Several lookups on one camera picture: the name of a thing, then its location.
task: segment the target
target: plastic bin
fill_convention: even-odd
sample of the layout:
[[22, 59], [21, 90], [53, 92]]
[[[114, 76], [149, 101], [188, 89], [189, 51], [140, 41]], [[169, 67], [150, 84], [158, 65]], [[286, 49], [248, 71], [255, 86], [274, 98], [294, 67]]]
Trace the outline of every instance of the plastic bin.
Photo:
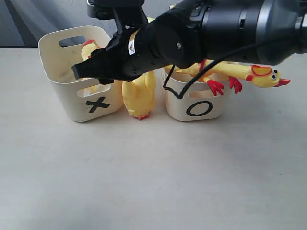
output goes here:
[[[47, 78], [51, 81], [68, 117], [76, 122], [89, 121], [111, 114], [123, 105], [122, 82], [100, 85], [96, 79], [76, 80], [71, 67], [82, 62], [81, 50], [84, 45], [78, 44], [61, 47], [64, 39], [83, 36], [84, 42], [94, 39], [104, 48], [110, 37], [100, 27], [82, 26], [47, 34], [38, 43], [41, 61]], [[89, 87], [94, 87], [90, 94]]]
[[[166, 108], [169, 115], [178, 121], [208, 120], [220, 117], [228, 102], [232, 89], [229, 77], [223, 74], [210, 76], [224, 85], [224, 95], [214, 96], [206, 83], [195, 83], [187, 91], [183, 99], [177, 99], [170, 91], [165, 90]], [[167, 86], [180, 93], [192, 77], [188, 74], [173, 73]]]

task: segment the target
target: rubber chicken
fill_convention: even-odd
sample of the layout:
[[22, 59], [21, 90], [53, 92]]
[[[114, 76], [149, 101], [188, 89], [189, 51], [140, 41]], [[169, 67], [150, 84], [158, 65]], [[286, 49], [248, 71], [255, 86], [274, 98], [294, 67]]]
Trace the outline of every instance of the rubber chicken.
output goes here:
[[[176, 73], [189, 74], [193, 77], [196, 76], [207, 65], [212, 63], [212, 60], [205, 60], [200, 64], [194, 64], [187, 69], [175, 68]], [[170, 71], [171, 66], [165, 67], [166, 71]], [[273, 70], [267, 66], [243, 66], [237, 64], [230, 64], [228, 62], [221, 62], [213, 67], [210, 71], [204, 74], [199, 81], [205, 82], [209, 85], [212, 93], [217, 96], [218, 93], [223, 95], [224, 86], [210, 78], [213, 73], [222, 73], [229, 76], [230, 88], [235, 88], [235, 93], [238, 94], [242, 91], [242, 84], [238, 79], [246, 80], [253, 85], [260, 88], [279, 87], [287, 85], [291, 80], [280, 78], [281, 73]]]
[[[87, 59], [89, 59], [91, 57], [91, 53], [96, 50], [99, 49], [100, 47], [97, 46], [96, 42], [94, 40], [89, 40], [87, 41], [84, 45], [83, 48], [81, 50], [81, 57], [83, 61], [86, 61]], [[83, 95], [84, 96], [88, 96], [91, 95], [93, 93], [95, 93], [96, 91], [96, 87], [92, 86], [86, 89], [83, 89]]]
[[155, 108], [155, 89], [154, 71], [147, 72], [132, 82], [123, 82], [124, 104], [131, 116], [139, 120], [149, 117]]

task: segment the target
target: black letter x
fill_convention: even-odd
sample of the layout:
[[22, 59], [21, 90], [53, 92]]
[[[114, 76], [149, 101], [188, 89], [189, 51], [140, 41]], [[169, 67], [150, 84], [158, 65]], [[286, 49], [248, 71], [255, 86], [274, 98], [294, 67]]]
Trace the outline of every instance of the black letter x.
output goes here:
[[87, 105], [93, 106], [92, 109], [90, 110], [90, 113], [95, 112], [98, 107], [105, 108], [105, 109], [108, 108], [110, 105], [106, 103], [102, 103], [104, 100], [105, 100], [105, 97], [101, 97], [98, 99], [97, 102], [86, 102]]

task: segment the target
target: white table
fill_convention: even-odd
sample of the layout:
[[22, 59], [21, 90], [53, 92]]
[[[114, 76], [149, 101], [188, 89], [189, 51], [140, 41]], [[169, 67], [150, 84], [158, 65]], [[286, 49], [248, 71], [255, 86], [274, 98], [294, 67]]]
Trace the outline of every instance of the white table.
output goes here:
[[0, 49], [0, 229], [306, 230], [307, 55], [278, 69], [216, 120], [173, 120], [159, 90], [150, 119], [80, 124], [38, 50]]

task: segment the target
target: o symbol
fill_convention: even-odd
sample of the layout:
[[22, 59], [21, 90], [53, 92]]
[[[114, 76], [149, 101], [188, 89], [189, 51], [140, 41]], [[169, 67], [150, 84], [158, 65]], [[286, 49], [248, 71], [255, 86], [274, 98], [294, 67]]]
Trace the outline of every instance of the o symbol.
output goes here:
[[[207, 109], [206, 112], [202, 113], [202, 114], [193, 114], [192, 113], [192, 109], [194, 109], [197, 105], [199, 104], [208, 104], [209, 105], [209, 108]], [[198, 116], [205, 116], [207, 115], [208, 113], [210, 113], [213, 109], [213, 104], [211, 102], [197, 102], [193, 105], [191, 105], [188, 109], [187, 109], [187, 115], [189, 116], [193, 116], [193, 117], [198, 117]]]

